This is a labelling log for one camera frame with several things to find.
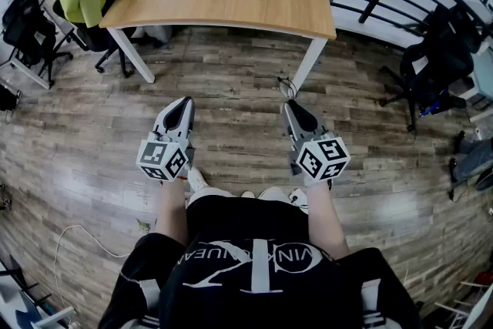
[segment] small box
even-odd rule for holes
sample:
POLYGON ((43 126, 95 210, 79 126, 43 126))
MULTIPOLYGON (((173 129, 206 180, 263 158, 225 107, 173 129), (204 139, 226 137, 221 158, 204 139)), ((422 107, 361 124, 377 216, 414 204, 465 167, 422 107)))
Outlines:
POLYGON ((340 137, 303 144, 297 165, 315 181, 339 177, 351 157, 340 137))
POLYGON ((179 143, 142 140, 136 164, 153 180, 173 181, 188 162, 179 143))

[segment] black t-shirt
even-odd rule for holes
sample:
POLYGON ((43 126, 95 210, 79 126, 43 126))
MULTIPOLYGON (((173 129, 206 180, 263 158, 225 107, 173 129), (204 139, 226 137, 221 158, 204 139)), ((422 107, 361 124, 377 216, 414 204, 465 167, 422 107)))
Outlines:
POLYGON ((414 304, 379 250, 334 261, 308 241, 307 215, 282 202, 206 196, 187 210, 192 243, 144 236, 125 262, 99 327, 145 314, 161 328, 364 326, 361 286, 381 279, 377 311, 421 327, 414 304), (156 279, 156 311, 136 281, 156 279))

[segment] laminate floor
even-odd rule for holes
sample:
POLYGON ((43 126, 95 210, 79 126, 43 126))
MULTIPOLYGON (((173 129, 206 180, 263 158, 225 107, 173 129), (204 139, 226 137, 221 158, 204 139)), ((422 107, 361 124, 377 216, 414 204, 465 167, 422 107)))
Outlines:
MULTIPOLYGON (((57 61, 49 91, 4 69, 0 76, 23 97, 10 124, 0 121, 0 179, 13 200, 13 210, 0 213, 0 257, 8 262, 11 253, 28 281, 40 283, 35 293, 53 293, 50 303, 60 308, 53 259, 65 227, 82 224, 111 251, 128 253, 143 234, 136 220, 154 223, 159 199, 159 185, 136 168, 139 141, 181 96, 195 100, 195 164, 209 184, 255 194, 301 185, 287 165, 290 139, 276 77, 293 76, 308 44, 253 30, 181 29, 160 49, 138 49, 156 75, 152 85, 138 72, 124 79, 117 54, 98 74, 93 65, 101 54, 73 43, 75 58, 57 61)), ((397 71, 400 55, 340 34, 298 99, 323 116, 352 155, 333 187, 350 248, 381 248, 426 314, 487 266, 491 194, 470 185, 458 203, 447 196, 452 138, 461 129, 473 134, 466 112, 420 119, 414 138, 405 102, 378 105, 396 92, 378 69, 397 71)), ((96 327, 121 265, 81 230, 66 234, 60 284, 83 327, 96 327)))

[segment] chair base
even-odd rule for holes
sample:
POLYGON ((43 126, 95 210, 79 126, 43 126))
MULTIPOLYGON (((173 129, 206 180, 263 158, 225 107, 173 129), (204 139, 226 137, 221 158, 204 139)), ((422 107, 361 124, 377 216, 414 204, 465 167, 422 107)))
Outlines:
POLYGON ((52 55, 52 57, 50 59, 45 60, 45 63, 41 67, 41 70, 39 70, 38 76, 41 77, 41 74, 45 71, 46 68, 48 68, 48 84, 49 84, 50 88, 55 84, 55 81, 52 80, 53 61, 57 58, 62 57, 62 56, 68 56, 69 60, 74 59, 74 55, 71 52, 67 52, 67 51, 56 52, 52 55))
MULTIPOLYGON (((129 39, 132 44, 147 44, 149 40, 147 38, 140 38, 140 37, 135 37, 135 38, 130 38, 129 39)), ((125 53, 123 50, 116 46, 113 46, 110 48, 108 51, 105 52, 105 55, 101 57, 101 59, 94 65, 94 69, 100 74, 103 74, 105 72, 105 69, 101 66, 101 64, 108 60, 108 58, 114 53, 114 51, 118 50, 119 57, 120 57, 120 69, 122 70, 123 77, 128 79, 132 74, 133 70, 127 71, 126 65, 125 65, 125 53)))
POLYGON ((379 101, 379 104, 381 107, 385 107, 387 104, 397 102, 398 100, 401 99, 406 99, 407 103, 409 105, 409 113, 411 115, 411 124, 407 126, 407 131, 408 132, 414 132, 416 135, 417 130, 416 130, 416 102, 414 99, 411 97, 409 88, 406 86, 404 81, 402 81, 401 77, 399 77, 397 74, 395 74, 392 70, 390 70, 387 66, 383 66, 380 68, 380 72, 386 72, 392 79, 401 87, 402 92, 397 94, 396 96, 390 98, 390 99, 382 99, 379 101))

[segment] white stand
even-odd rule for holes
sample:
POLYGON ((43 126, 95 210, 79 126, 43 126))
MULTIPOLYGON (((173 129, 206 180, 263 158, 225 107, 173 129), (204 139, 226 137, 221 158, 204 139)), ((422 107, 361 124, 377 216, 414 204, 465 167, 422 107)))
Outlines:
POLYGON ((10 63, 13 64, 16 68, 18 68, 21 72, 26 74, 30 79, 36 81, 44 89, 49 89, 49 84, 47 81, 39 77, 36 73, 34 73, 30 68, 28 68, 21 61, 19 61, 16 57, 13 56, 12 59, 10 59, 10 63))
MULTIPOLYGON (((303 85, 305 79, 308 76, 308 73, 310 73, 311 69, 314 67, 315 62, 317 61, 318 56, 324 49, 326 43, 327 43, 327 39, 318 39, 318 38, 312 39, 310 43, 310 47, 308 47, 308 51, 305 54, 303 61, 301 61, 300 68, 298 69, 296 75, 293 78, 294 91, 295 91, 294 95, 296 95, 296 92, 300 90, 301 86, 303 85)), ((285 83, 281 82, 279 85, 279 89, 284 96, 293 99, 291 97, 293 93, 285 83)))
POLYGON ((136 49, 133 48, 132 43, 122 29, 108 28, 108 32, 115 39, 116 43, 123 50, 125 55, 128 56, 130 62, 139 70, 143 78, 149 83, 154 82, 154 75, 151 73, 147 65, 144 63, 142 58, 137 53, 136 49))
POLYGON ((62 310, 56 314, 50 315, 49 317, 45 318, 44 320, 38 321, 35 324, 32 324, 32 327, 34 329, 41 329, 42 327, 50 327, 53 324, 57 323, 58 321, 61 321, 63 318, 68 317, 69 315, 74 314, 75 310, 74 307, 67 307, 65 310, 62 310))

